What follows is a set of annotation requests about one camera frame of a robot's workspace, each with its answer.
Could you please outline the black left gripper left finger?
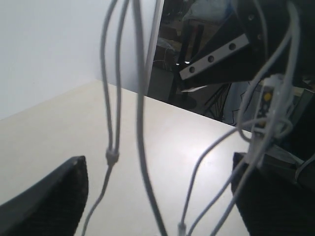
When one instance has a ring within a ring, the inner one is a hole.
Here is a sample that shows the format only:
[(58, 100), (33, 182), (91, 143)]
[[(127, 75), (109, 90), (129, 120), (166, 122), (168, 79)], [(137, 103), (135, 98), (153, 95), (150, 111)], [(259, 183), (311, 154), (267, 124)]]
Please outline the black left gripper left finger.
[(0, 206), (2, 236), (73, 236), (89, 193), (86, 158), (68, 159)]

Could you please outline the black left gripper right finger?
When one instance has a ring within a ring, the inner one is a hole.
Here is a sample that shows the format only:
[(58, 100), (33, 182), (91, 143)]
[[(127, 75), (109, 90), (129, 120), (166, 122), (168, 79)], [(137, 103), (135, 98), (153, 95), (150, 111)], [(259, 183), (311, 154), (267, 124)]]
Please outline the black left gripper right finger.
[(298, 167), (266, 155), (253, 170), (236, 201), (251, 236), (315, 234), (315, 162)]

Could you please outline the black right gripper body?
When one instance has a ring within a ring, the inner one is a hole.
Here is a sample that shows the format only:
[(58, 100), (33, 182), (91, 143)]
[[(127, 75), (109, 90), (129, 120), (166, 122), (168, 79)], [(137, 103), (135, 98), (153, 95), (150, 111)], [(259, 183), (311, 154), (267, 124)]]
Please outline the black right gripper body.
[[(315, 77), (315, 1), (291, 0), (301, 29), (294, 85)], [(288, 0), (258, 0), (267, 24), (268, 58), (288, 26)], [(180, 85), (210, 85), (251, 81), (266, 62), (263, 31), (253, 0), (232, 0), (233, 10), (219, 30), (188, 64), (179, 65)], [(266, 74), (284, 73), (288, 46)]]

